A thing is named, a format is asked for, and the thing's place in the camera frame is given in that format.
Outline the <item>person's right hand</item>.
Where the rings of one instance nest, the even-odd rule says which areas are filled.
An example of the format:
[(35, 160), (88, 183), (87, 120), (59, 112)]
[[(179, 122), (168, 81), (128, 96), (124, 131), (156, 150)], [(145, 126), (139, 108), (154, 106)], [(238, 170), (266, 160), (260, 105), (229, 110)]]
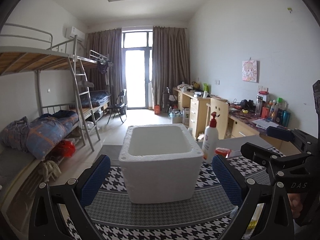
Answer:
[(288, 195), (292, 216), (293, 218), (298, 218), (303, 209), (303, 204), (301, 202), (301, 195), (298, 193), (289, 193)]

